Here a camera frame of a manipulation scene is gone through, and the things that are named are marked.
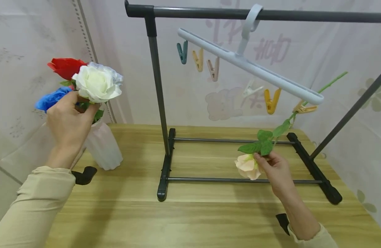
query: clothespin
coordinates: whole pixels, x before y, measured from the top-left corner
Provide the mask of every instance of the clothespin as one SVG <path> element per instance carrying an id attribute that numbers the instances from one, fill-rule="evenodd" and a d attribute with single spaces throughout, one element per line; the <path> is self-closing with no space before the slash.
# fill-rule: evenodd
<path id="1" fill-rule="evenodd" d="M 177 43 L 177 49 L 181 63 L 185 65 L 188 60 L 188 41 L 183 42 L 183 50 L 181 44 Z"/>
<path id="2" fill-rule="evenodd" d="M 210 71 L 211 78 L 214 82 L 218 80 L 219 73 L 219 57 L 215 59 L 215 66 L 213 67 L 211 60 L 207 60 L 208 70 Z"/>
<path id="3" fill-rule="evenodd" d="M 203 54 L 204 54 L 204 49 L 199 50 L 199 57 L 197 57 L 196 51 L 193 50 L 193 60 L 196 64 L 196 68 L 199 72 L 203 71 Z"/>
<path id="4" fill-rule="evenodd" d="M 270 98 L 270 92 L 268 89 L 265 89 L 264 96 L 265 96 L 265 103 L 266 103 L 266 111 L 269 115 L 274 114 L 276 111 L 278 99 L 280 98 L 281 89 L 276 90 L 274 92 L 273 100 Z"/>
<path id="5" fill-rule="evenodd" d="M 263 89 L 263 86 L 261 86 L 259 88 L 256 88 L 255 90 L 252 89 L 252 86 L 253 86 L 254 82 L 255 82 L 255 78 L 250 79 L 250 81 L 247 84 L 247 87 L 245 87 L 245 90 L 243 92 L 243 98 L 246 98 L 246 97 L 248 97 L 248 96 L 250 96 L 250 95 L 260 91 L 261 89 Z"/>
<path id="6" fill-rule="evenodd" d="M 297 111 L 298 114 L 301 114 L 301 113 L 311 113 L 311 112 L 314 112 L 314 111 L 317 110 L 317 106 L 305 107 L 305 106 L 302 105 L 302 103 L 303 103 L 303 100 L 300 100 L 298 105 L 295 106 L 295 108 L 292 111 L 292 113 L 295 112 L 295 111 Z"/>

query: white vase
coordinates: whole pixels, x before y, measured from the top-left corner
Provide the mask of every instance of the white vase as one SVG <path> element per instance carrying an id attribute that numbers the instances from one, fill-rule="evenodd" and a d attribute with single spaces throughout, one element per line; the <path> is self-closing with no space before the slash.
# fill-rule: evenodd
<path id="1" fill-rule="evenodd" d="M 98 166 L 106 171 L 115 169 L 123 161 L 112 131 L 101 119 L 91 126 L 84 144 Z"/>

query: red rose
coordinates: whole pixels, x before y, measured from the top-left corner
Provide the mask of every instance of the red rose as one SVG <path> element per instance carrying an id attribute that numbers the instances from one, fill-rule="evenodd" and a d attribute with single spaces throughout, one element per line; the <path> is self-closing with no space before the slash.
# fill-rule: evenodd
<path id="1" fill-rule="evenodd" d="M 75 73 L 79 73 L 80 67 L 87 63 L 73 58 L 53 58 L 47 65 L 61 78 L 70 81 Z"/>

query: hand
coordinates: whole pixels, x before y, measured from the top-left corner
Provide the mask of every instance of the hand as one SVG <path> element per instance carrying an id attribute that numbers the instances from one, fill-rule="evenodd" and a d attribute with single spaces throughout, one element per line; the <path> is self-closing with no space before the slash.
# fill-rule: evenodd
<path id="1" fill-rule="evenodd" d="M 70 168 L 79 153 L 99 109 L 99 104 L 90 104 L 80 113 L 75 105 L 85 101 L 77 91 L 71 91 L 47 110 L 47 125 L 57 142 L 47 166 Z"/>
<path id="2" fill-rule="evenodd" d="M 276 152 L 268 155 L 269 161 L 255 153 L 254 158 L 258 165 L 265 171 L 273 193 L 282 201 L 284 198 L 297 194 L 294 181 L 290 175 L 289 164 L 286 159 Z"/>

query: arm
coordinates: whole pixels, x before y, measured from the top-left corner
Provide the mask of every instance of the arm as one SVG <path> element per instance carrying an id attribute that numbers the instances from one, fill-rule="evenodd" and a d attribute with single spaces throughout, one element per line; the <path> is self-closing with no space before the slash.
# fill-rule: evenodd
<path id="1" fill-rule="evenodd" d="M 331 235 L 319 224 L 302 201 L 290 175 L 288 162 L 275 152 L 269 154 L 269 161 L 259 154 L 255 154 L 254 157 L 258 165 L 266 172 L 273 193 L 283 204 L 290 223 L 288 230 L 299 247 L 337 247 Z"/>
<path id="2" fill-rule="evenodd" d="M 67 201 L 75 177 L 70 167 L 90 131 L 99 105 L 75 110 L 77 92 L 65 95 L 47 111 L 47 124 L 57 141 L 46 166 L 36 168 L 17 191 L 0 221 L 0 248 L 42 248 L 55 216 Z"/>

